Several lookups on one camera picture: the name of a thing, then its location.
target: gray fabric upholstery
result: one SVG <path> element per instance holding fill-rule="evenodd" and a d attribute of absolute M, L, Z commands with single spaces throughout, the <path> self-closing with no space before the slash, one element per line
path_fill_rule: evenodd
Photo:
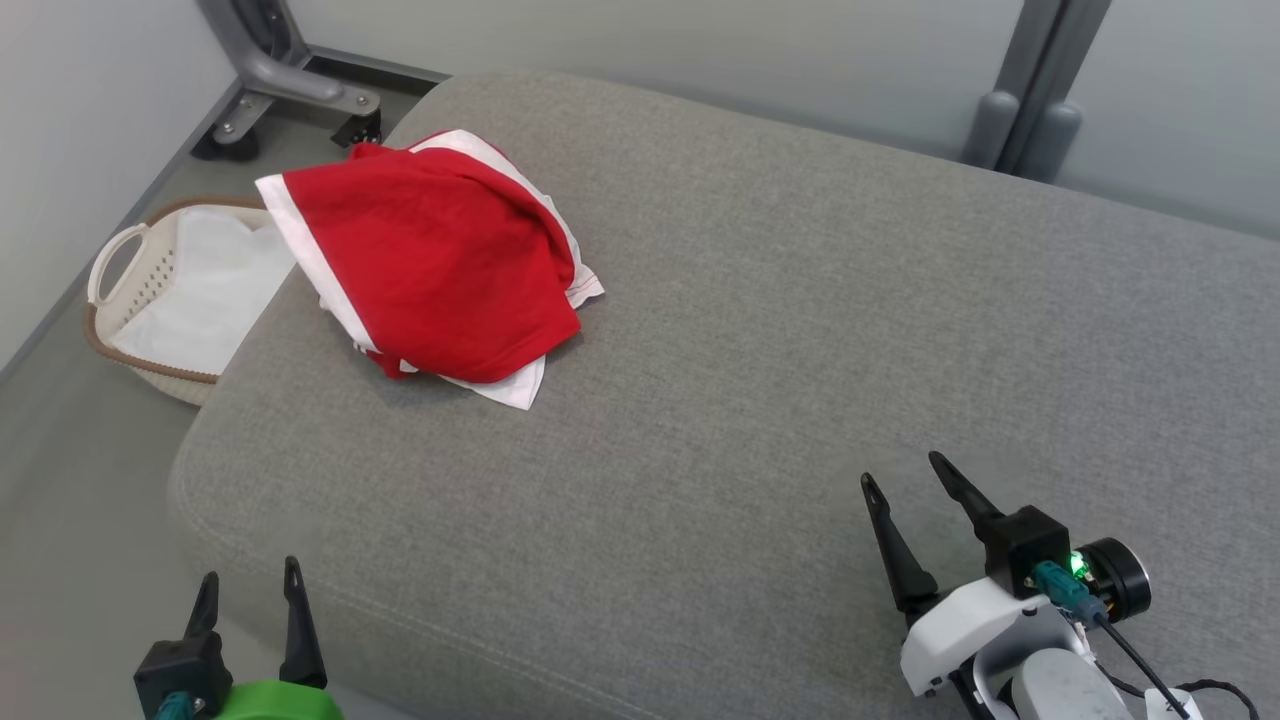
<path fill-rule="evenodd" d="M 456 127 L 608 295 L 522 413 L 383 378 L 294 274 L 173 474 L 232 616 L 280 642 L 298 555 L 332 674 L 424 717 L 961 717 L 899 675 L 856 484 L 974 579 L 937 448 L 1137 550 L 1166 679 L 1280 706 L 1280 245 L 554 74 L 452 79 L 390 141 Z"/>

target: laundry basket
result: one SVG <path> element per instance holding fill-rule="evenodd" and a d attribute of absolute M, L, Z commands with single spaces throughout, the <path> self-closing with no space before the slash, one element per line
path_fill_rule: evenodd
<path fill-rule="evenodd" d="M 261 200 L 205 195 L 180 200 L 164 208 L 143 224 L 120 231 L 108 241 L 88 277 L 88 309 L 84 313 L 84 336 L 100 355 L 128 366 L 156 389 L 192 405 L 204 405 L 214 391 L 218 375 L 170 368 L 122 352 L 110 343 L 140 310 L 164 295 L 173 277 L 178 213 L 186 208 L 206 206 L 238 218 L 250 229 L 271 223 Z M 129 240 L 140 238 L 137 252 L 115 286 L 104 292 L 102 273 L 111 258 Z"/>

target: gray metal frame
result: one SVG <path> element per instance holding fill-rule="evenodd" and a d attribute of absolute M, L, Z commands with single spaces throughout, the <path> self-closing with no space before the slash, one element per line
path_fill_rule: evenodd
<path fill-rule="evenodd" d="M 276 99 L 306 102 L 351 115 L 378 110 L 376 92 L 351 83 L 308 73 L 302 65 L 311 58 L 284 0 L 196 0 L 223 50 L 239 73 L 244 91 L 218 119 L 214 141 L 221 145 L 244 137 Z M 274 27 L 287 28 L 274 47 Z"/>
<path fill-rule="evenodd" d="M 1023 12 L 1014 26 L 1014 36 L 1000 65 L 996 87 L 978 101 L 978 113 L 969 128 L 969 140 L 960 161 L 988 170 L 996 168 L 1014 128 L 1032 82 L 1039 58 L 1053 32 L 1053 22 L 1064 0 L 1024 0 Z"/>
<path fill-rule="evenodd" d="M 1053 182 L 1084 115 L 1066 100 L 1111 0 L 1025 0 L 960 161 Z"/>
<path fill-rule="evenodd" d="M 1039 182 L 1057 177 L 1084 122 L 1084 114 L 1068 102 L 1066 94 L 1110 8 L 1111 0 L 1066 0 L 996 170 Z"/>

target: black bracket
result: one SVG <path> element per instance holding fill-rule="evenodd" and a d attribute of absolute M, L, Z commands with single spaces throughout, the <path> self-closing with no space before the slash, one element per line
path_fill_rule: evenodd
<path fill-rule="evenodd" d="M 191 609 L 191 619 L 180 641 L 160 641 L 151 646 L 133 674 L 142 703 L 142 716 L 151 720 L 170 693 L 184 691 L 192 702 L 201 701 L 202 712 L 221 712 L 232 689 L 232 674 L 223 662 L 223 638 L 218 624 L 218 573 L 205 575 Z"/>
<path fill-rule="evenodd" d="M 1032 505 L 1005 515 L 941 452 L 929 452 L 929 464 L 947 496 L 960 503 L 973 523 L 973 534 L 987 551 L 987 577 L 996 580 L 1005 592 L 1019 600 L 1037 594 L 1039 591 L 1028 584 L 1027 579 L 1032 577 L 1033 568 L 1044 560 L 1069 566 L 1071 539 L 1061 523 Z M 869 473 L 863 474 L 861 486 L 893 603 L 906 615 L 906 625 L 910 628 L 942 601 L 938 583 L 920 568 L 902 539 L 890 518 L 888 501 Z"/>
<path fill-rule="evenodd" d="M 1036 565 L 1046 560 L 1070 568 L 1071 537 L 1066 525 L 1034 505 L 1005 515 L 973 487 L 941 452 L 929 452 L 929 464 L 942 487 L 964 509 L 973 523 L 973 534 L 987 550 L 987 577 L 1018 600 L 1039 594 L 1028 583 Z"/>
<path fill-rule="evenodd" d="M 897 525 L 890 518 L 888 501 L 884 500 L 884 493 L 870 473 L 863 474 L 863 497 L 867 500 L 872 529 L 876 530 L 876 543 L 879 544 L 881 560 L 888 574 L 888 589 L 893 593 L 893 605 L 906 615 L 906 626 L 910 628 L 942 600 L 938 594 L 938 582 L 920 568 L 902 534 L 897 532 Z"/>
<path fill-rule="evenodd" d="M 379 108 L 367 115 L 352 115 L 342 127 L 334 132 L 329 140 L 339 147 L 351 147 L 357 142 L 383 142 L 383 110 Z"/>
<path fill-rule="evenodd" d="M 329 676 L 320 657 L 320 639 L 311 619 L 307 588 L 302 584 L 302 569 L 292 555 L 284 559 L 284 600 L 289 602 L 289 633 L 284 641 L 280 680 L 324 689 Z"/>

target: chair caster wheel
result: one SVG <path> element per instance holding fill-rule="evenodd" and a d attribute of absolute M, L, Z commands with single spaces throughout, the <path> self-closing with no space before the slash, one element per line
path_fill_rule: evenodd
<path fill-rule="evenodd" d="M 374 110 L 367 115 L 352 115 L 347 118 L 347 122 L 342 123 L 338 132 L 333 133 L 329 140 L 338 143 L 339 147 L 351 147 L 357 142 L 380 145 L 383 142 L 381 109 Z"/>
<path fill-rule="evenodd" d="M 227 158 L 237 163 L 247 163 L 257 158 L 257 131 L 248 128 L 248 132 L 236 142 L 221 145 L 214 140 L 214 128 L 209 128 L 196 146 L 191 149 L 191 156 L 197 160 L 216 160 Z"/>

